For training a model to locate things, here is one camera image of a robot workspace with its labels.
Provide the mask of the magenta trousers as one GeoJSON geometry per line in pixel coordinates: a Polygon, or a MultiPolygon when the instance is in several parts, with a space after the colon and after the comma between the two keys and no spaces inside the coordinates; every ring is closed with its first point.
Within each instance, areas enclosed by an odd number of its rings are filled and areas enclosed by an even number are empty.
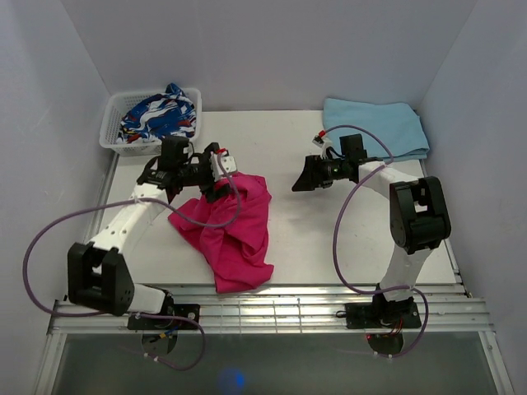
{"type": "Polygon", "coordinates": [[[272,199],[266,179],[237,173],[233,176],[241,200],[231,193],[214,203],[191,198],[178,208],[188,218],[207,224],[236,220],[226,227],[209,228],[190,223],[172,213],[169,223],[198,250],[212,269],[218,294],[254,290],[273,275],[274,265],[265,262],[268,251],[268,214],[272,199]]]}

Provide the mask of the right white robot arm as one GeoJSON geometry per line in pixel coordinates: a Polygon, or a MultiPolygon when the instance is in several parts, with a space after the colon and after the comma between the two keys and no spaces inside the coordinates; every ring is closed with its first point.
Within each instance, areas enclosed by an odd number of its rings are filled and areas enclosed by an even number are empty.
{"type": "Polygon", "coordinates": [[[349,329],[389,328],[397,332],[420,328],[414,287],[425,261],[451,233],[440,180],[411,176],[392,168],[390,159],[368,156],[360,134],[341,137],[338,151],[325,131],[313,142],[321,152],[305,158],[292,191],[310,192],[347,179],[356,188],[367,187],[389,201],[394,250],[388,269],[371,292],[371,302],[346,304],[340,316],[349,329]]]}

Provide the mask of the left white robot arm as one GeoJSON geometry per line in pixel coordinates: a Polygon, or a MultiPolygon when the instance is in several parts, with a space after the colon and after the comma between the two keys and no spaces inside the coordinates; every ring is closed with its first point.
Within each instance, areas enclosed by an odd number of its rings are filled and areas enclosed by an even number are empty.
{"type": "Polygon", "coordinates": [[[207,202],[237,193],[235,158],[219,144],[197,153],[186,137],[168,137],[138,176],[128,200],[87,243],[68,250],[68,299],[71,303],[122,316],[146,314],[155,328],[169,327],[175,310],[165,290],[134,281],[127,259],[147,228],[187,187],[197,187],[207,202]]]}

